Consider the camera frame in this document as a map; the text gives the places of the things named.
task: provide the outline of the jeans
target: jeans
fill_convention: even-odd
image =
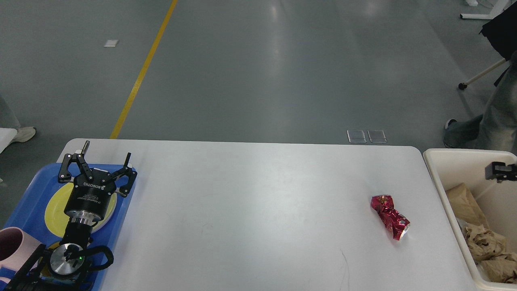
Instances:
[[[517,51],[510,68],[490,97],[484,114],[466,122],[454,122],[445,131],[444,143],[464,148],[476,139],[474,148],[511,151],[517,133]]]
[[[20,122],[14,112],[0,95],[0,127],[19,129]]]

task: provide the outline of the person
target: person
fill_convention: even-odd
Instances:
[[[445,124],[444,145],[447,148],[511,151],[517,134],[517,51],[510,67],[490,97],[485,111],[469,121],[449,119]]]
[[[13,142],[26,142],[30,140],[35,134],[36,129],[32,126],[29,127],[22,127],[20,125],[20,122],[16,118],[16,115],[14,112],[12,112],[11,108],[5,100],[0,95],[0,127],[3,128],[14,128],[16,129],[17,133],[15,137],[11,140],[11,143]]]

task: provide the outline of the white shoe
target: white shoe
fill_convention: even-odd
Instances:
[[[36,134],[36,128],[32,126],[18,128],[17,131],[18,133],[13,137],[9,144],[13,142],[26,142]]]

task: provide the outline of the black clamp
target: black clamp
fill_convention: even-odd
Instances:
[[[485,179],[497,179],[497,183],[503,181],[517,181],[517,166],[515,164],[506,165],[503,162],[491,162],[485,167]]]

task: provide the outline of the white table leg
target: white table leg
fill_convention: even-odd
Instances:
[[[497,0],[497,3],[494,5],[494,8],[492,8],[492,11],[490,11],[489,14],[460,14],[461,19],[487,19],[491,20],[494,19],[494,17],[501,14],[505,6],[510,2],[510,0]]]

